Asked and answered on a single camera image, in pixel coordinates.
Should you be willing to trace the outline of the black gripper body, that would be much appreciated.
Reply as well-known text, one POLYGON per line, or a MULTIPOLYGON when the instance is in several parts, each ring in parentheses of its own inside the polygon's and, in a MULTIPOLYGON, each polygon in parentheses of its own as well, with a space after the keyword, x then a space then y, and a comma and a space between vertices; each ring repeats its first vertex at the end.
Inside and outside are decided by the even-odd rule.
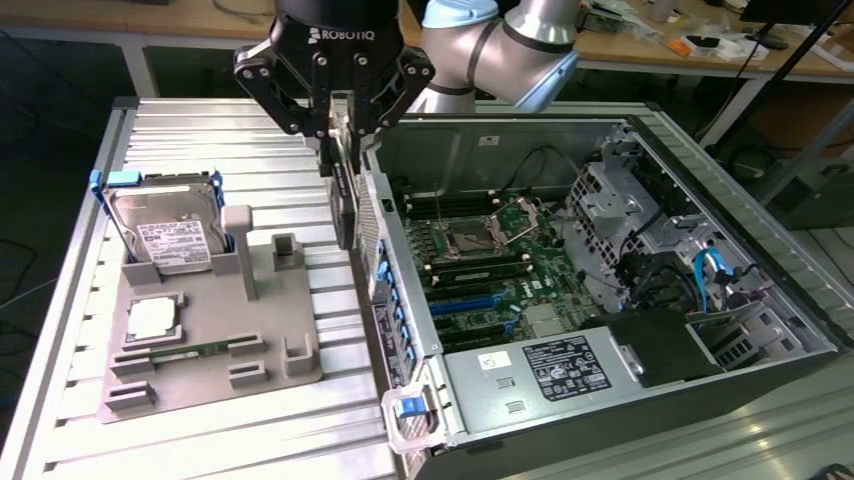
POLYGON ((268 41, 284 68, 310 91, 320 69, 332 91, 357 81, 379 91, 395 75, 403 38, 395 1, 279 1, 268 41))

